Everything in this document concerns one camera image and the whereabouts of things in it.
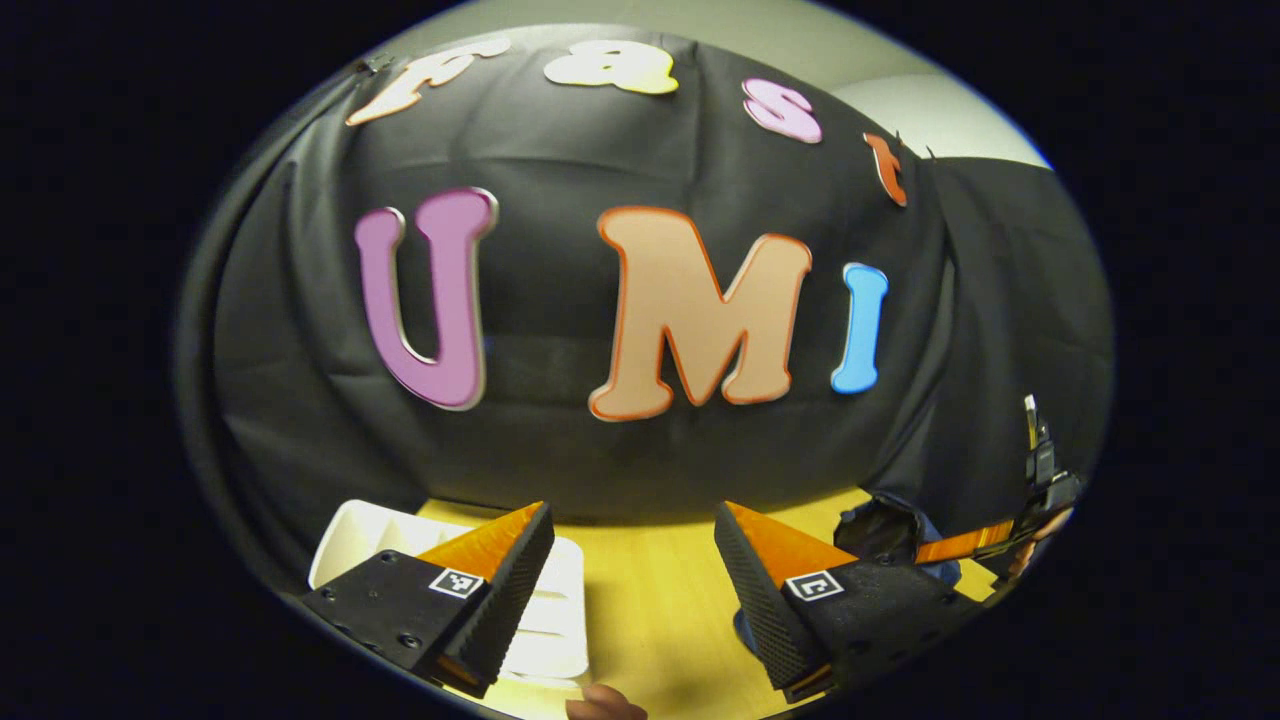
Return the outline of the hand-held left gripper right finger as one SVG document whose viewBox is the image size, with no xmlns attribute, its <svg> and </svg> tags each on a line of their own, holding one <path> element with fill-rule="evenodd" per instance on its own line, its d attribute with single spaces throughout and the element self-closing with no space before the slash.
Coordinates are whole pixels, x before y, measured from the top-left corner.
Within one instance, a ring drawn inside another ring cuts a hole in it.
<svg viewBox="0 0 1280 720">
<path fill-rule="evenodd" d="M 986 610 L 936 564 L 915 565 L 924 528 L 883 500 L 845 512 L 828 542 L 739 503 L 717 509 L 716 546 L 755 655 L 788 702 L 864 687 Z"/>
</svg>

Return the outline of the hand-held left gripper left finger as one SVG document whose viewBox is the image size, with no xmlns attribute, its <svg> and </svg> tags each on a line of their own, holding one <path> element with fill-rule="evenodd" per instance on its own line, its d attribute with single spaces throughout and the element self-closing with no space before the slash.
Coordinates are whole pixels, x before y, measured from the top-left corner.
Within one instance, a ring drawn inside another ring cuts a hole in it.
<svg viewBox="0 0 1280 720">
<path fill-rule="evenodd" d="M 302 597 L 323 624 L 411 675 L 483 698 L 554 541 L 543 501 L 417 555 L 379 550 Z"/>
</svg>

